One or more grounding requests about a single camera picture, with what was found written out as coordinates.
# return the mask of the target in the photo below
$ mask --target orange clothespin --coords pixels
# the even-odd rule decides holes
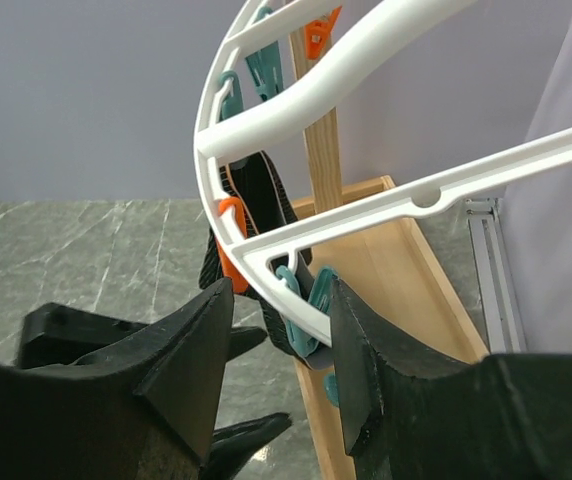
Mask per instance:
[[[219,214],[222,215],[229,208],[235,209],[235,221],[237,226],[242,231],[244,238],[248,235],[246,231],[246,218],[244,217],[244,204],[240,198],[228,197],[221,202],[219,202]],[[222,263],[222,273],[225,277],[229,277],[233,281],[233,292],[237,294],[244,293],[248,289],[248,281],[242,277],[241,273],[237,271],[235,265],[230,261],[230,259],[224,253],[224,250],[217,243],[217,251],[219,252],[219,260]]]
[[[310,22],[304,27],[304,32],[306,33],[306,56],[309,60],[317,60],[321,55],[341,9],[342,7],[337,7],[330,16]]]

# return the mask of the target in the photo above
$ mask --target metal frame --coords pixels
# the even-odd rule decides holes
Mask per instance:
[[[492,353],[527,351],[526,338],[506,258],[500,223],[501,199],[466,201],[489,349]]]

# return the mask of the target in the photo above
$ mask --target white plastic hanger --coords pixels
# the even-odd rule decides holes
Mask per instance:
[[[306,220],[244,239],[230,209],[218,213],[224,192],[219,167],[303,130],[335,107],[373,70],[405,45],[476,0],[383,0],[356,23],[294,85],[230,119],[218,122],[230,81],[219,76],[239,59],[269,45],[341,4],[296,0],[255,22],[268,0],[247,0],[220,45],[202,92],[194,136],[195,170],[204,211],[222,249],[252,287],[284,317],[331,346],[330,323],[269,269],[287,254],[400,217],[443,212],[455,201],[572,163],[572,128],[431,175]]]

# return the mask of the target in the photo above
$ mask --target gray tile floor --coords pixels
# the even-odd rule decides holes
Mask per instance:
[[[462,205],[422,228],[480,326]],[[0,362],[14,358],[23,316],[49,301],[147,322],[176,310],[198,292],[206,238],[193,200],[0,204]],[[257,305],[237,299],[235,323],[261,325]],[[293,427],[238,478],[320,479],[292,360],[266,342],[227,366],[217,423],[275,411]]]

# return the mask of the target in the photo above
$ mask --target teal clothespin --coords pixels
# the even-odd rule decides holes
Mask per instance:
[[[226,98],[222,101],[222,110],[220,114],[220,120],[226,120],[230,117],[234,117],[238,113],[244,111],[244,100],[242,99],[242,89],[239,85],[239,77],[237,73],[228,70],[219,76],[219,88],[222,88],[226,83],[226,80],[231,79],[233,82],[232,91],[226,95]]]
[[[324,377],[324,390],[326,398],[333,407],[339,407],[339,392],[337,391],[337,377],[334,373],[329,373]]]
[[[288,288],[297,295],[301,296],[302,293],[299,289],[299,282],[297,281],[297,278],[295,278],[295,275],[293,275],[293,273],[288,269],[288,267],[285,265],[277,267],[275,275],[279,279],[283,278],[286,280],[286,285],[288,285]],[[319,346],[319,340],[311,337],[304,330],[299,328],[288,319],[285,319],[285,324],[288,343],[290,343],[290,346],[293,347],[293,350],[295,350],[297,355],[299,355],[301,358],[306,358],[317,349]]]
[[[256,20],[261,20],[271,13],[273,10],[270,7],[261,8]],[[246,64],[255,82],[255,90],[264,102],[284,90],[278,42],[273,42],[246,57]]]
[[[339,278],[339,274],[332,267],[324,266],[320,268],[308,297],[308,303],[322,313],[328,313],[330,308],[330,288],[333,278]]]

